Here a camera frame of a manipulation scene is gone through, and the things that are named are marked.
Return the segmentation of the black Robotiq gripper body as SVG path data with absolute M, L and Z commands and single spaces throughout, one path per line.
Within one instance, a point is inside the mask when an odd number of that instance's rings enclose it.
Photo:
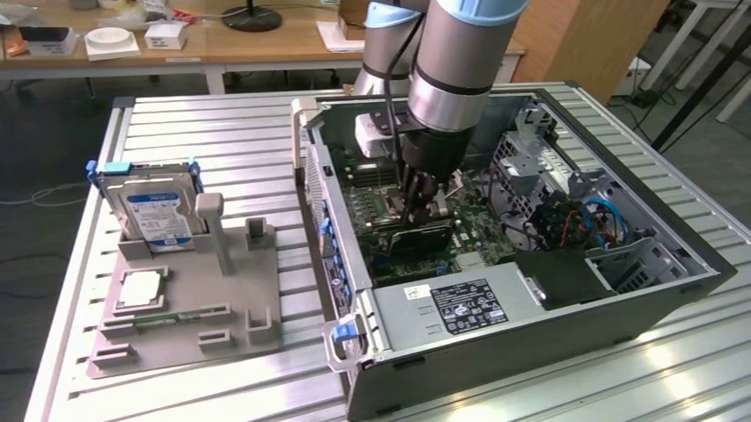
M 460 166 L 474 129 L 443 132 L 422 129 L 406 135 L 402 154 L 411 168 L 436 179 L 447 179 Z

